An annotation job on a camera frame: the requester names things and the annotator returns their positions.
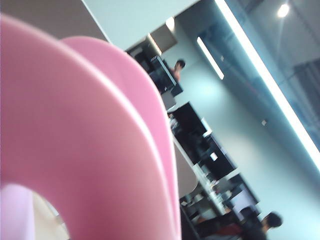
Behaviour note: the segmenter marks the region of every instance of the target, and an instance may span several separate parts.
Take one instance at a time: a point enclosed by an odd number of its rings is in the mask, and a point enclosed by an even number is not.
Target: black monitor
[[[199,136],[202,136],[207,131],[189,102],[179,107],[172,114],[182,130],[187,133],[197,132]]]
[[[249,192],[249,194],[251,195],[251,197],[253,198],[255,204],[257,204],[259,202],[259,200],[257,199],[257,197],[254,195],[254,193],[251,191],[250,187],[247,185],[246,181],[243,179],[243,177],[241,176],[241,174],[237,174],[235,176],[233,176],[232,178],[229,179],[229,181],[234,185],[234,186],[240,186],[243,185],[246,190]]]
[[[202,164],[209,169],[215,180],[222,179],[237,168],[229,157],[220,149],[215,150],[212,154],[206,157],[202,161]]]
[[[208,154],[200,164],[205,165],[216,180],[222,179],[237,167],[212,135],[206,141],[209,144]]]

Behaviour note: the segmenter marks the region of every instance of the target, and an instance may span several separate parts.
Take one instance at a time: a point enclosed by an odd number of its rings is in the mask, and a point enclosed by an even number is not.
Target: computer desk
[[[224,215],[226,211],[224,204],[222,203],[223,200],[212,190],[211,183],[206,177],[206,174],[198,164],[194,165],[192,163],[191,159],[173,134],[172,138],[176,156],[179,197],[182,198],[183,196],[190,194],[199,182],[207,194],[209,201],[212,203],[215,213],[218,216]]]

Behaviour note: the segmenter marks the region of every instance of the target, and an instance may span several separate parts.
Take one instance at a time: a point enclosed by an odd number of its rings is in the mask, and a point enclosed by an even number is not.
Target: man
[[[237,217],[229,212],[223,216],[201,221],[196,229],[201,237],[213,234],[240,236],[243,240],[266,240],[267,231],[282,225],[282,219],[276,213],[269,213],[262,221],[249,208],[241,210],[244,220],[238,221]]]
[[[179,82],[180,81],[180,71],[185,67],[186,62],[183,59],[176,61],[174,69],[171,69],[173,76]]]

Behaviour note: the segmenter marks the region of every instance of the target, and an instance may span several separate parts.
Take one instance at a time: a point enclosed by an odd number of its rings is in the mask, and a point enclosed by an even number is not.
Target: light fixture
[[[173,31],[175,29],[175,19],[173,16],[169,17],[166,21],[165,21],[165,25],[168,27],[168,29],[170,29],[170,31]]]
[[[277,15],[279,18],[284,18],[287,16],[289,12],[289,5],[288,4],[282,4],[277,12]]]
[[[160,47],[158,46],[158,44],[156,43],[156,41],[154,40],[154,38],[151,36],[150,32],[148,33],[147,38],[149,39],[149,41],[154,46],[154,48],[157,51],[158,55],[161,56],[162,51],[161,51]]]
[[[237,19],[231,12],[230,8],[228,7],[227,3],[224,0],[215,0],[217,6],[219,7],[220,11],[222,12],[224,18],[228,22],[229,26],[233,30],[235,36],[239,40],[241,46],[243,47],[244,51],[248,55],[249,59],[251,60],[252,64],[254,65],[257,72],[260,74],[261,78],[263,79],[265,85],[269,89],[270,93],[272,94],[273,98],[277,102],[278,106],[282,110],[283,114],[287,118],[288,122],[292,126],[293,130],[295,131],[296,135],[300,139],[301,143],[303,144],[304,148],[310,155],[311,159],[313,160],[314,164],[320,171],[320,152],[317,149],[315,143],[312,141],[310,136],[308,135],[306,129],[300,122],[299,118],[295,114],[294,110],[290,106],[289,102],[287,101],[286,97],[280,90],[279,86],[277,85],[276,81],[268,71],[266,65],[258,55],[257,51],[255,50],[254,46],[250,42],[249,38],[245,34],[244,30],[241,28],[240,24],[238,23]]]
[[[223,74],[223,72],[219,68],[218,64],[216,63],[216,61],[214,60],[214,58],[210,54],[209,50],[207,49],[207,47],[204,44],[204,42],[202,41],[202,39],[200,37],[198,37],[196,41],[199,44],[199,46],[200,46],[201,50],[203,51],[204,55],[206,56],[206,58],[209,60],[209,63],[211,64],[211,66],[215,70],[216,74],[218,74],[218,76],[221,80],[224,79],[225,75]]]

